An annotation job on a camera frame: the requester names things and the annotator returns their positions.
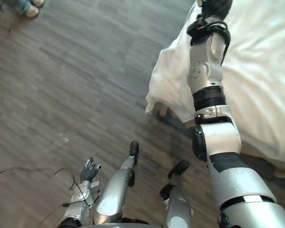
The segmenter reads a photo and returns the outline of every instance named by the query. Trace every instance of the robot forearm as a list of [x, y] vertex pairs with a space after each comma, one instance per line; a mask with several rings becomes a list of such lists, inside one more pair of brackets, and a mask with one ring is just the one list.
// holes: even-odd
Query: robot forearm
[[262, 178], [239, 157], [241, 139], [226, 104], [221, 63], [230, 42], [226, 16], [210, 3], [231, 6], [227, 0], [199, 1], [206, 9], [188, 28], [192, 36], [188, 85], [194, 98], [195, 122], [192, 148], [207, 166], [221, 211], [222, 228], [285, 228], [285, 211]]

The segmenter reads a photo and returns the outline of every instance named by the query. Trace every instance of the white bedding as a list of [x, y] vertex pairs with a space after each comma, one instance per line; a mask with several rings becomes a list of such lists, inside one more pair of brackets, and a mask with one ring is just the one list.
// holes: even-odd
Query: white bedding
[[[183, 121], [194, 119], [186, 84], [189, 42], [186, 28], [200, 13], [192, 7], [177, 39], [153, 70], [146, 112], [156, 102]], [[264, 156], [285, 162], [285, 0], [234, 0], [225, 20], [231, 33], [223, 85], [243, 141]]]

